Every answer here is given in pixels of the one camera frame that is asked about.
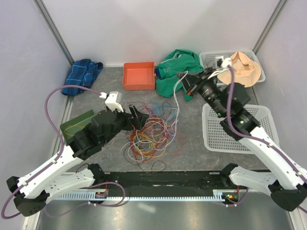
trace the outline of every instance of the white cable tray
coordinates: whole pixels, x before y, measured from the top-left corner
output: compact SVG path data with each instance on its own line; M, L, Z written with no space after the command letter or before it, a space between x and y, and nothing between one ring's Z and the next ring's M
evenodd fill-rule
M264 82L266 78L265 78L263 68L262 68L257 56L251 50L223 50L223 51L202 52L202 53L200 53L200 56L199 56L200 57L200 63L204 68L207 68L207 67L216 68L216 66L215 66L215 58L216 57L224 56L224 58L230 58L237 51L241 51L246 56L248 56L252 61L256 61L259 64L259 66L261 68L261 75L260 75L260 78L257 81L257 83L258 82ZM225 84L218 80L217 85L225 85Z
M222 192L213 192L213 196L173 196L173 197L126 197L124 201L225 201ZM120 201L122 197L95 198L95 191L74 191L66 193L57 200L90 200L90 201Z

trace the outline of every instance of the green board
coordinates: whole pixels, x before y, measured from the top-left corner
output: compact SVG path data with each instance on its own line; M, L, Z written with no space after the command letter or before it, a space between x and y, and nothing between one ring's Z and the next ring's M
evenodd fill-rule
M87 111L80 116L69 120L59 127L62 131L65 141L67 142L76 132L83 129L87 124L91 123L92 117L95 116L93 110Z

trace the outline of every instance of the white plastic basket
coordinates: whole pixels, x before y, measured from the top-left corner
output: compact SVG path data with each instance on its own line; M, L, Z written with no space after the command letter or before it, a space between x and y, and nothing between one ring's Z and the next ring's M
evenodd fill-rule
M247 104L244 108L250 112L265 129L269 137L279 146L279 139L270 110L262 105ZM215 111L205 104L202 108L202 134L205 147L210 151L246 153L252 152L225 133L220 125L223 118L218 118Z
M224 50L224 51L211 51L211 52L202 52L200 54L200 62L201 65L205 68L205 67L215 67L215 58L219 57L219 56L224 56L224 58L229 58L230 56L232 56L235 52L237 52L238 50ZM263 82L265 81L265 75L263 72L263 69L261 67L261 64L257 58L257 56L255 55L255 53L251 50L240 50L240 52L244 53L246 56L248 56L251 60L256 61L261 68L261 76L259 78L258 82ZM217 85L224 85L224 83L218 81Z

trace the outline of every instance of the metal frame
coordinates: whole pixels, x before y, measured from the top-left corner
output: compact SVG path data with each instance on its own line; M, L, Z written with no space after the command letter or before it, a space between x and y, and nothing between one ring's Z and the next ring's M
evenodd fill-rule
M304 212L299 210L298 208L295 209L293 212L290 213L290 218L293 224L293 227L295 230L306 230L307 229L307 223L304 221L304 217L302 215L305 215Z
M270 16L267 24L265 25L263 31L260 34L260 37L258 38L253 51L255 54L257 54L257 52L259 51L260 47L262 46L265 38L267 37L268 33L270 32L270 30L272 29L276 19L278 18L280 12L282 11L282 9L284 8L285 4L287 3L287 0L279 0L272 15Z
M66 193L56 200L84 200L84 201L120 201L122 197L108 197L108 198L96 198L96 191L73 191L71 193ZM201 201L201 202L224 202L225 199L222 198L223 192L213 191L213 196L172 196L172 197L126 197L124 201L182 201L182 202L190 202L190 201Z
M73 58L63 40L61 37L61 34L59 33L55 23L53 22L45 4L42 0L33 0L35 5L37 6L38 10L40 11L42 17L45 19L50 31L52 32L54 38L56 39L58 45L60 46L61 50L65 54L65 57L67 58L70 65L74 63Z

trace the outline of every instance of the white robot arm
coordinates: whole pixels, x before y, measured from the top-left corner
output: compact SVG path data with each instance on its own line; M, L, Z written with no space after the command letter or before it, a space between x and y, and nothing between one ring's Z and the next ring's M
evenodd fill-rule
M229 164L220 175L230 184L242 185L263 192L285 210L293 211L307 197L307 170L286 155L260 127L259 122L244 109L250 100L243 85L235 83L229 58L216 58L217 69L188 74L182 83L188 95L199 93L219 117L224 131L250 149L271 171L254 172ZM217 74L231 71L232 83L224 90L216 86Z
M121 93L97 94L105 99L106 110L100 111L91 123L76 132L62 152L59 151L31 173L7 180L9 190L15 196L15 206L25 217L42 210L62 194L103 182L105 174L98 164L90 164L87 169L71 176L61 175L99 152L120 131L142 129L144 126L148 115L132 105L129 105L131 114L126 113L120 105Z

